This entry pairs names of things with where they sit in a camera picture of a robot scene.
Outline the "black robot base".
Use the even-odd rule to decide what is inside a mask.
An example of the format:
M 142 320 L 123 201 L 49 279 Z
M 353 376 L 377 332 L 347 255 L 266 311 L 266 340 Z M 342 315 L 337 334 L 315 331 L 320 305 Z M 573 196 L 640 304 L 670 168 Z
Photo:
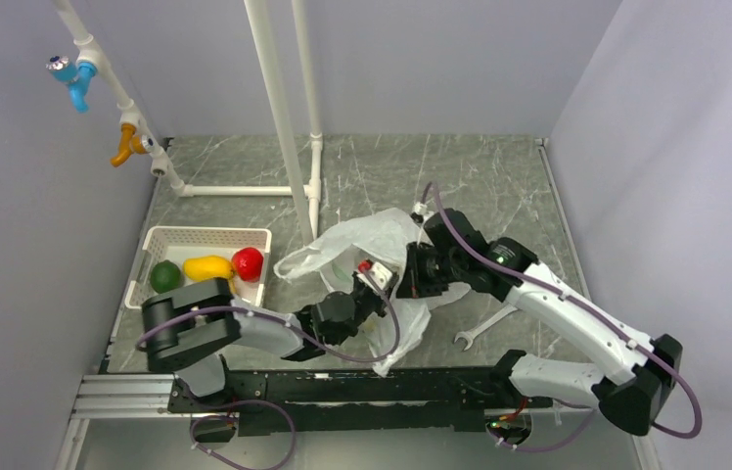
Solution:
M 481 432 L 487 418 L 519 407 L 518 399 L 498 394 L 485 366 L 399 368 L 385 378 L 371 370 L 232 370 L 227 390 L 196 403 L 181 381 L 172 383 L 168 412 L 218 412 L 241 401 L 234 411 L 242 437 L 286 432 L 289 426 L 262 400 L 285 409 L 300 432 L 447 428 Z

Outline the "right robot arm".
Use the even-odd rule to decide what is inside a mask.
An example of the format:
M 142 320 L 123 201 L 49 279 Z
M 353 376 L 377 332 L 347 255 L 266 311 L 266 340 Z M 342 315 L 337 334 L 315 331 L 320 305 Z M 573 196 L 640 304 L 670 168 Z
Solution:
M 645 436 L 678 381 L 682 344 L 657 338 L 604 312 L 514 239 L 486 241 L 465 215 L 429 212 L 419 203 L 411 219 L 428 239 L 406 247 L 406 269 L 396 294 L 425 299 L 456 283 L 533 315 L 588 357 L 588 362 L 540 358 L 508 350 L 489 370 L 496 402 L 513 406 L 534 397 L 596 408 L 622 431 Z

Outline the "red fake fruit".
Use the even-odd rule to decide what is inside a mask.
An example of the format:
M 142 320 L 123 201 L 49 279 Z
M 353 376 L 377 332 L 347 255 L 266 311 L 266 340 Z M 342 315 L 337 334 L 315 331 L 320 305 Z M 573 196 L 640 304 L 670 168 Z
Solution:
M 241 280 L 247 283 L 256 283 L 262 275 L 264 255 L 254 247 L 246 247 L 237 251 L 231 257 L 231 263 L 236 275 Z

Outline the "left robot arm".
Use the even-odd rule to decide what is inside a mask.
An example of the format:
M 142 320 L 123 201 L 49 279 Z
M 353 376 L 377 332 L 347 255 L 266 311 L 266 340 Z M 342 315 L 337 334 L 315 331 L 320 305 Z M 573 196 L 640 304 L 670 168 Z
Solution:
M 334 354 L 372 315 L 393 312 L 394 272 L 362 263 L 348 292 L 335 291 L 294 313 L 280 313 L 236 297 L 224 278 L 213 278 L 147 299 L 141 306 L 143 335 L 136 349 L 155 373 L 172 373 L 206 410 L 232 398 L 221 352 L 238 345 L 303 362 Z

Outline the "white plastic bag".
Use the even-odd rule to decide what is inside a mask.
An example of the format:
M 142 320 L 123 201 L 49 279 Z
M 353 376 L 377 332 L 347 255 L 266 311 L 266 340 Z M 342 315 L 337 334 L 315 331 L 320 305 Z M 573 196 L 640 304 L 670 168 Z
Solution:
M 332 226 L 309 245 L 278 260 L 273 272 L 289 283 L 317 274 L 328 291 L 350 292 L 352 274 L 363 259 L 380 261 L 401 275 L 405 269 L 407 245 L 427 240 L 405 211 L 387 209 Z M 371 316 L 361 327 L 373 356 L 391 352 L 371 365 L 373 371 L 387 376 L 392 366 L 420 345 L 432 310 L 453 304 L 469 292 L 468 285 L 453 283 L 444 294 L 427 299 L 397 299 L 391 295 L 391 305 L 399 322 L 398 347 L 392 346 L 395 332 L 389 315 Z

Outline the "yellow fake fruit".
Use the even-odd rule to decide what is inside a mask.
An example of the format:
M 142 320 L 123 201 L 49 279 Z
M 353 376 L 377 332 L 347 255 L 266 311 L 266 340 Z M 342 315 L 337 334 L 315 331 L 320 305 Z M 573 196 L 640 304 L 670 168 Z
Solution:
M 184 274 L 193 282 L 203 282 L 212 278 L 231 281 L 236 276 L 233 263 L 221 256 L 188 258 L 183 262 Z

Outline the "green fake fruit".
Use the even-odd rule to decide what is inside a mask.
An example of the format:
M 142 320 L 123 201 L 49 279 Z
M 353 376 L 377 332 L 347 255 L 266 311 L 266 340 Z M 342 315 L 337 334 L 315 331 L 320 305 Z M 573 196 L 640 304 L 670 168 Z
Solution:
M 184 275 L 179 266 L 171 260 L 163 260 L 154 265 L 149 274 L 149 284 L 157 294 L 183 287 Z

